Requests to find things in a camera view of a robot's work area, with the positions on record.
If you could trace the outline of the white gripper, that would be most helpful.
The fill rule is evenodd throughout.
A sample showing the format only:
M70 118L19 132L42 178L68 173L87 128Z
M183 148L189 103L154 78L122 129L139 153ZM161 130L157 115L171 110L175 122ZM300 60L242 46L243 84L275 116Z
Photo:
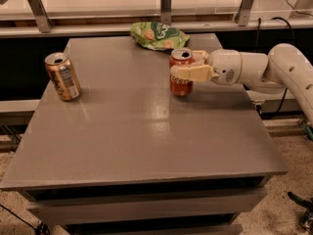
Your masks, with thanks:
M238 81L242 69L242 56L238 51L218 49L208 54L204 50L194 50L193 56L196 62L208 62L210 66L173 66L170 73L183 80L194 82L211 80L219 85L233 85Z

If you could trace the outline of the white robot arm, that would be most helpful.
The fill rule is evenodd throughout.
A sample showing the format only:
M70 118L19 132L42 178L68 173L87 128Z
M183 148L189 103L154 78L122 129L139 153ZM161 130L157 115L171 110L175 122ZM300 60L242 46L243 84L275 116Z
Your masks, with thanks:
M194 50L192 54L196 58L194 62L174 65L170 74L193 82L243 84L265 94L278 94L287 88L313 123L313 67L293 45L278 44L268 54L227 49L210 54Z

